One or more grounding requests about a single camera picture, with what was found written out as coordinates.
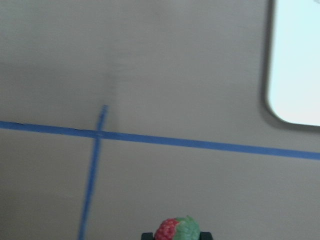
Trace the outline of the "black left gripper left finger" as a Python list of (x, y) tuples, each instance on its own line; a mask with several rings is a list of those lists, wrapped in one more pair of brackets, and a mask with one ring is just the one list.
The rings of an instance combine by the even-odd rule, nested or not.
[(141, 234), (141, 240), (154, 240), (154, 234), (152, 232), (144, 232)]

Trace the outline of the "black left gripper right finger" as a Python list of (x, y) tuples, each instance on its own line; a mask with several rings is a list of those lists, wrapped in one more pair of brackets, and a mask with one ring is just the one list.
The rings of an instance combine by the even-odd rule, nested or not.
[(213, 240), (213, 236), (210, 232), (200, 232), (199, 240)]

